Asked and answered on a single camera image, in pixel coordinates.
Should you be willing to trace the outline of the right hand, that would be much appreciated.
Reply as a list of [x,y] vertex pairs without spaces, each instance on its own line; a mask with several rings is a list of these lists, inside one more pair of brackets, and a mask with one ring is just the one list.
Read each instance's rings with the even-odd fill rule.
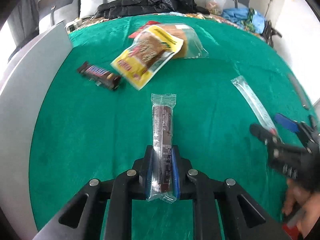
[[303,208],[304,216],[297,221],[296,226],[303,239],[306,239],[319,220],[319,192],[310,192],[292,179],[287,179],[287,186],[282,213],[289,215],[295,204]]

